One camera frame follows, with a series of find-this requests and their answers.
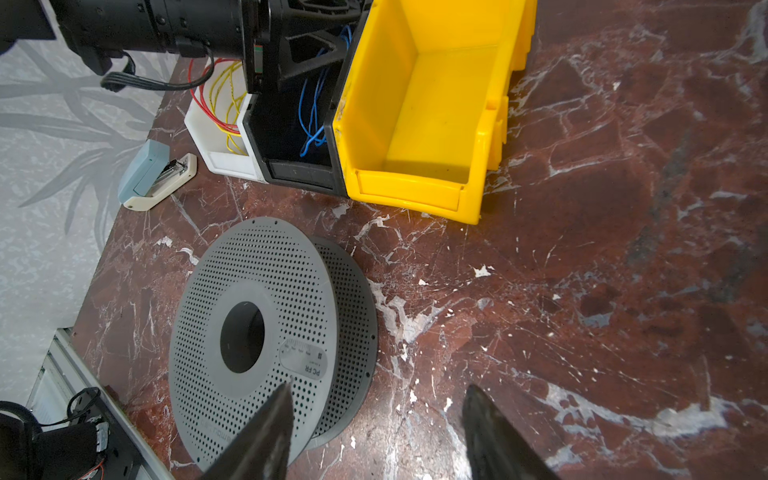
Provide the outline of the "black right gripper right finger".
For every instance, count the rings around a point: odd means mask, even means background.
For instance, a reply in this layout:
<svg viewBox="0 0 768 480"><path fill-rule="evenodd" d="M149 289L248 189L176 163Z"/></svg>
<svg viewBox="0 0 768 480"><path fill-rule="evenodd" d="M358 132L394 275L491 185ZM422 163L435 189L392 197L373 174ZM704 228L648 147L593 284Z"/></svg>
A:
<svg viewBox="0 0 768 480"><path fill-rule="evenodd" d="M558 479L477 385L467 388L462 425L473 479Z"/></svg>

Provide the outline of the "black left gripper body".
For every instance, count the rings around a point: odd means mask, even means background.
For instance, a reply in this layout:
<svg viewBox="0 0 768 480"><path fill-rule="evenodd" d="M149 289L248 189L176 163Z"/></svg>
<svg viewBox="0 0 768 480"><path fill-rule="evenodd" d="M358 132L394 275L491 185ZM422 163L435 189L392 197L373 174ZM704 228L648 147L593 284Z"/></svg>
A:
<svg viewBox="0 0 768 480"><path fill-rule="evenodd" d="M262 48L258 93L293 88L340 64L348 46L340 37L357 24L370 1L258 1L254 43Z"/></svg>

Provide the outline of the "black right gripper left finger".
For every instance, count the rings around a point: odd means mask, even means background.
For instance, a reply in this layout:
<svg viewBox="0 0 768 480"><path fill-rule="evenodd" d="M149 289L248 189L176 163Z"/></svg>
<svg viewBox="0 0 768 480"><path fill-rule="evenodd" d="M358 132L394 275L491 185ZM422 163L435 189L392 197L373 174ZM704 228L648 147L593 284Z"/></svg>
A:
<svg viewBox="0 0 768 480"><path fill-rule="evenodd" d="M293 420L291 387L283 383L201 479L285 479Z"/></svg>

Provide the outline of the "grey perforated cable spool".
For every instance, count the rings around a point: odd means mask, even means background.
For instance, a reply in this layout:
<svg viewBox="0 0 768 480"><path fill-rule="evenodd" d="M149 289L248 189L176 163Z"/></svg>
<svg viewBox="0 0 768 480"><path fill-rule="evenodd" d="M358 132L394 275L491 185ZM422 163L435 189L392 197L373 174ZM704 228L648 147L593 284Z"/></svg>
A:
<svg viewBox="0 0 768 480"><path fill-rule="evenodd" d="M289 458L353 420L378 352L370 285L336 243L272 217L243 221L206 251L182 296L169 382L190 457L211 467L281 386Z"/></svg>

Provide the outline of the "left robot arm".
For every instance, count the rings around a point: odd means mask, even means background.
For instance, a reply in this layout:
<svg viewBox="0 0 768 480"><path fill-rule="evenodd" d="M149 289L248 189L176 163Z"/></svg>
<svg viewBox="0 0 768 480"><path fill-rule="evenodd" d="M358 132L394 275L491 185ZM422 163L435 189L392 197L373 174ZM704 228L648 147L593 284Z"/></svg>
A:
<svg viewBox="0 0 768 480"><path fill-rule="evenodd" d="M368 1L54 1L52 18L39 1L1 4L1 49L18 40L67 46L104 88L179 91L198 86L139 78L112 62L130 51L186 58L235 59L248 92L280 91L343 62L341 30L357 23Z"/></svg>

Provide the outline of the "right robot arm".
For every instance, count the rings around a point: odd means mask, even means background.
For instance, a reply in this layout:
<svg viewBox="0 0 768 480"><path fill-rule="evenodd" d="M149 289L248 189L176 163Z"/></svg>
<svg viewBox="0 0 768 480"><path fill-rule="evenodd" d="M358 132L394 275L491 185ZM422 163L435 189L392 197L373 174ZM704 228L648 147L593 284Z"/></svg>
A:
<svg viewBox="0 0 768 480"><path fill-rule="evenodd" d="M287 475L294 412L291 388L281 384L222 454L206 479L283 479ZM462 406L467 459L474 479L554 479L556 473L477 385ZM4 479L81 479L101 469L98 428L84 422L44 430L27 408L1 404Z"/></svg>

